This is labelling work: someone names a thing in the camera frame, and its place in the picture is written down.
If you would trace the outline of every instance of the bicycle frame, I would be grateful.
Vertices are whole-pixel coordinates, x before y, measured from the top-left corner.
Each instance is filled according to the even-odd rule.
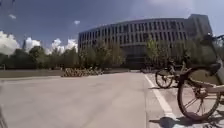
[[[224,40],[224,35],[221,35],[219,37],[215,37],[213,41],[217,41],[217,39],[221,38],[222,40]],[[218,53],[216,52],[214,43],[212,43],[212,45],[209,45],[213,52],[216,55],[216,63],[219,63],[221,65],[221,68],[219,68],[219,70],[217,71],[217,76],[220,79],[220,82],[222,85],[215,85],[215,84],[211,84],[211,83],[206,83],[206,82],[201,82],[201,81],[197,81],[197,80],[193,80],[190,79],[192,82],[198,84],[199,86],[206,88],[206,91],[208,93],[220,93],[220,92],[224,92],[224,67],[223,67],[223,62],[221,57],[218,55]]]

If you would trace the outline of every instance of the grass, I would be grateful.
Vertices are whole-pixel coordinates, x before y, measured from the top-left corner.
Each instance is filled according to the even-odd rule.
[[[61,70],[0,70],[0,78],[61,76]]]

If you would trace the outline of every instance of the building facade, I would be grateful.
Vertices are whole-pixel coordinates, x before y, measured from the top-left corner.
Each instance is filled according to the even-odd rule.
[[[146,42],[151,39],[168,56],[180,57],[189,40],[212,33],[208,16],[192,14],[189,18],[159,18],[104,25],[79,33],[78,49],[96,43],[118,44],[127,56],[127,63],[144,62]]]

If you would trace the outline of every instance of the bicycle tire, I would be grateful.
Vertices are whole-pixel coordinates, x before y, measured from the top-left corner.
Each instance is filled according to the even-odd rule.
[[[190,74],[192,74],[193,72],[195,72],[197,70],[205,70],[205,71],[209,72],[209,68],[208,67],[195,67],[195,68],[192,68],[189,71],[187,71],[185,74],[181,75],[180,81],[178,82],[177,101],[178,101],[178,107],[179,107],[181,113],[185,117],[187,117],[188,119],[190,119],[192,121],[203,121],[203,120],[208,119],[215,112],[215,110],[218,108],[221,95],[220,95],[220,93],[217,93],[216,94],[217,98],[216,98],[216,101],[215,101],[213,107],[205,115],[203,115],[203,116],[197,116],[197,118],[196,118],[196,117],[190,116],[188,114],[188,112],[184,108],[184,105],[183,105],[183,102],[182,102],[183,86],[184,86],[185,81],[188,80]]]
[[[158,70],[155,74],[155,79],[156,79],[156,84],[160,87],[160,88],[163,88],[163,89],[167,89],[171,86],[171,84],[173,83],[173,78],[170,79],[170,82],[166,85],[166,86],[163,86],[159,83],[159,80],[158,80],[158,75],[161,71],[165,71],[167,73],[169,73],[169,75],[171,75],[171,73],[167,70],[167,69],[161,69],[161,70]]]

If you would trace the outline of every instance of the sky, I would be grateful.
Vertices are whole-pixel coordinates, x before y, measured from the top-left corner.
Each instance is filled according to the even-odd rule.
[[[78,33],[103,24],[144,18],[206,14],[215,35],[224,34],[223,0],[0,0],[0,52],[26,39],[29,49],[50,52],[77,46]]]

